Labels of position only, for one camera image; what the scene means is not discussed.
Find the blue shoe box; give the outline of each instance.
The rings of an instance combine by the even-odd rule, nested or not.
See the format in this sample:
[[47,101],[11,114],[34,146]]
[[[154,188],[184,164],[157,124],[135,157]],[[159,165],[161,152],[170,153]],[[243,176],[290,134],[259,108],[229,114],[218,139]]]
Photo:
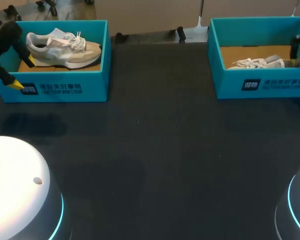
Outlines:
[[300,68],[226,69],[220,49],[289,46],[297,35],[300,35],[300,17],[211,19],[208,58],[217,98],[300,97]]
[[24,86],[15,90],[0,79],[0,95],[5,103],[105,102],[111,65],[111,41],[105,20],[19,21],[26,44],[26,35],[46,35],[55,28],[77,34],[86,41],[102,45],[100,70],[18,72],[21,59],[11,47],[0,58],[1,65]]

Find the white shoelace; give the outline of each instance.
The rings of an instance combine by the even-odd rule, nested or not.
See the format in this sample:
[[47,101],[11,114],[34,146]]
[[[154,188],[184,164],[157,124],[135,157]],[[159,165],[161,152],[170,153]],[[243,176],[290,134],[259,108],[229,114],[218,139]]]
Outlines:
[[64,35],[64,39],[68,40],[69,43],[64,44],[64,46],[71,46],[71,48],[76,51],[84,51],[86,49],[86,40],[80,37],[80,35],[81,32],[77,32],[76,36],[71,32],[67,32]]
[[247,69],[256,69],[256,68],[265,68],[265,65],[267,63],[262,58],[257,58],[257,59],[247,58],[244,60],[235,61],[233,62],[233,64],[236,64],[238,67],[244,67]]

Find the white dome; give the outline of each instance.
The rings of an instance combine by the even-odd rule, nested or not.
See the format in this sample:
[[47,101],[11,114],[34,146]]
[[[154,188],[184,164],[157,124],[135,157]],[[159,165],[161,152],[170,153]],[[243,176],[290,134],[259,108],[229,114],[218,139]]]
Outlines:
[[13,237],[35,218],[49,185],[48,165],[34,147],[0,136],[0,240]]

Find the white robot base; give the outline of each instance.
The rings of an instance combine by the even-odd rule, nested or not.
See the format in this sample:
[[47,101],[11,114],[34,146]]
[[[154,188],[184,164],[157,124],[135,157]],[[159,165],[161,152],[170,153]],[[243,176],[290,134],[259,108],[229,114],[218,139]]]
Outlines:
[[300,169],[275,209],[274,224],[279,240],[300,240]]
[[71,217],[44,157],[0,136],[0,240],[69,240]]

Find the gray sneaker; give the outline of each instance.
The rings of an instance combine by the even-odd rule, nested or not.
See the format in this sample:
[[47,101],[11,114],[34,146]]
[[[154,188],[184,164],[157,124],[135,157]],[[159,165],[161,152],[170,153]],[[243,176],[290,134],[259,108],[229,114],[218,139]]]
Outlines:
[[300,58],[285,60],[278,55],[269,56],[265,59],[244,59],[235,61],[236,66],[229,69],[277,69],[277,68],[300,68]]
[[48,35],[26,36],[26,46],[31,52],[34,64],[38,67],[65,66],[68,69],[84,68],[98,62],[102,47],[95,42],[86,41],[70,32],[55,28]]

